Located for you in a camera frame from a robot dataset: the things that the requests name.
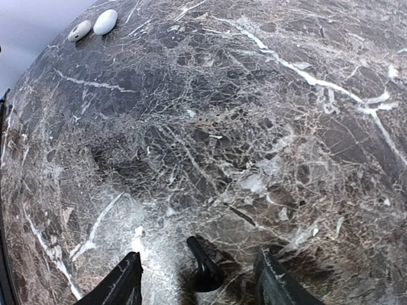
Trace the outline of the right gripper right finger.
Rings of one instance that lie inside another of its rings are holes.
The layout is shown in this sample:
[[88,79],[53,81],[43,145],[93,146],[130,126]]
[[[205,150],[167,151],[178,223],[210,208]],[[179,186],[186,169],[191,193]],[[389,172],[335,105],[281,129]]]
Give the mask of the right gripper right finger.
[[254,262],[256,304],[324,305],[295,280],[269,250],[260,250]]

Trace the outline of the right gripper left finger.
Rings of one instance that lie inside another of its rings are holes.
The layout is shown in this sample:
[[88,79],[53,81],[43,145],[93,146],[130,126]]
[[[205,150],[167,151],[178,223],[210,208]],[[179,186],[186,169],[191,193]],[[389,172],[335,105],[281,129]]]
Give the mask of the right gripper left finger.
[[75,305],[141,305],[142,266],[139,252],[129,252],[114,269]]

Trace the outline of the small black eartip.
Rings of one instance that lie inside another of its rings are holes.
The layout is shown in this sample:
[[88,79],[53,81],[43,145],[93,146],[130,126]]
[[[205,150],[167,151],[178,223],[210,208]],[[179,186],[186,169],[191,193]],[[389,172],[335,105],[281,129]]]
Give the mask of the small black eartip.
[[195,236],[190,236],[186,242],[198,265],[190,277],[192,289],[200,293],[217,290],[224,283],[223,270],[209,257]]

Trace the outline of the white earbud charging case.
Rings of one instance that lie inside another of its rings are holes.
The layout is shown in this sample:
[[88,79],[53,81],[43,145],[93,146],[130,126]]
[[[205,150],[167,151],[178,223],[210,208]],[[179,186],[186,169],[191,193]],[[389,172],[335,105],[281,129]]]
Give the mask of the white earbud charging case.
[[111,32],[116,25],[118,12],[114,9],[104,11],[96,20],[93,31],[96,35],[103,36]]

